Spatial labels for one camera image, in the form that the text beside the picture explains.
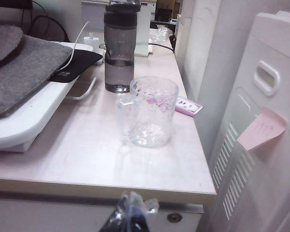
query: keyhole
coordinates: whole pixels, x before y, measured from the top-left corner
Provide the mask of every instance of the keyhole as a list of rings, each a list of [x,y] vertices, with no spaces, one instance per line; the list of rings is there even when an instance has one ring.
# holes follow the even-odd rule
[[[168,215],[168,221],[171,223],[178,223],[183,217],[179,213],[172,213]]]

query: desk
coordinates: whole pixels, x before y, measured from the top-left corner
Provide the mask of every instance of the desk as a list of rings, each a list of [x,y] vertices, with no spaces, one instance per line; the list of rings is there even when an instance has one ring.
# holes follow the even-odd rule
[[[153,52],[135,57],[135,77],[169,78],[186,97],[173,53],[157,46]],[[210,204],[216,192],[193,118],[175,112],[164,147],[123,143],[119,95],[105,90],[104,65],[93,67],[93,76],[92,94],[64,101],[26,153],[0,152],[0,192],[118,199],[133,190],[160,202]]]

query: felt mat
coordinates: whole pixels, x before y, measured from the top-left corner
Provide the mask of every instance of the felt mat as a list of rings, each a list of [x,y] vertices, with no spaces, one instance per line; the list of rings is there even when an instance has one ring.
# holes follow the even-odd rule
[[[49,81],[62,83],[71,82],[102,57],[103,56],[98,53],[75,49],[71,63],[63,70],[54,73]]]
[[[72,49],[23,35],[0,62],[0,117],[19,108],[71,55]]]
[[[23,31],[15,26],[0,26],[0,61],[7,57],[19,44]]]

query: glass mug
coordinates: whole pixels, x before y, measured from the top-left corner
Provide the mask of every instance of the glass mug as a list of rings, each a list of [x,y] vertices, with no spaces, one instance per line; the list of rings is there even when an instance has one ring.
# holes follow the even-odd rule
[[[173,81],[155,76],[138,77],[130,83],[130,93],[118,100],[119,123],[122,108],[130,106],[129,130],[124,135],[136,145],[160,147],[168,143],[178,86]]]

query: white tray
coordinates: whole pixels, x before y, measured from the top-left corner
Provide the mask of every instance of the white tray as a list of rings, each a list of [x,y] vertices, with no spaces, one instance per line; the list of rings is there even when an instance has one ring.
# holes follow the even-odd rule
[[[80,43],[76,49],[93,51],[91,46]],[[13,114],[0,119],[0,151],[27,151],[77,79],[69,83],[49,82]]]

